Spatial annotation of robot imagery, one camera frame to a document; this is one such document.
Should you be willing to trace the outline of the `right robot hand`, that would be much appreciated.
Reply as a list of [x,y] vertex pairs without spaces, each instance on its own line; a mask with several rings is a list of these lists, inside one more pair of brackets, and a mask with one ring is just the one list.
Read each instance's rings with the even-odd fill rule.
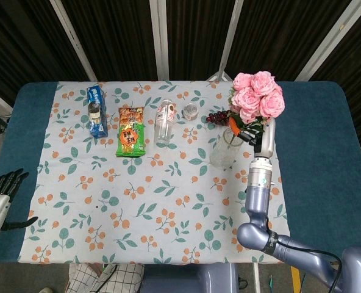
[[268,118],[262,128],[256,129],[255,134],[249,134],[247,130],[238,127],[234,117],[229,118],[229,127],[235,137],[248,143],[254,148],[255,157],[271,158],[274,153],[274,138],[276,130],[275,118]]

